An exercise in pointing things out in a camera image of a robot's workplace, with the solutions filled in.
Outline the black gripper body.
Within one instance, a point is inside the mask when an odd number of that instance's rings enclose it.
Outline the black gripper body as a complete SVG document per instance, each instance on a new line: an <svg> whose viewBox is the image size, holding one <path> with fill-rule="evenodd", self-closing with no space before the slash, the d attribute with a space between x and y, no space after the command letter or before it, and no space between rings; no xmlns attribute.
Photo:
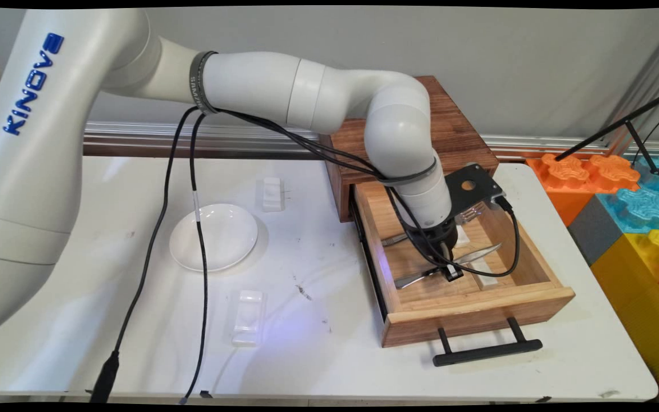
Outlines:
<svg viewBox="0 0 659 412"><path fill-rule="evenodd" d="M437 253L442 255L441 244L444 243L446 248L451 250L455 247L458 241L458 229L454 218L448 218L431 228L418 229L409 224L404 223L404 231L406 235L410 236L410 241L422 255L431 255L432 245Z"/></svg>

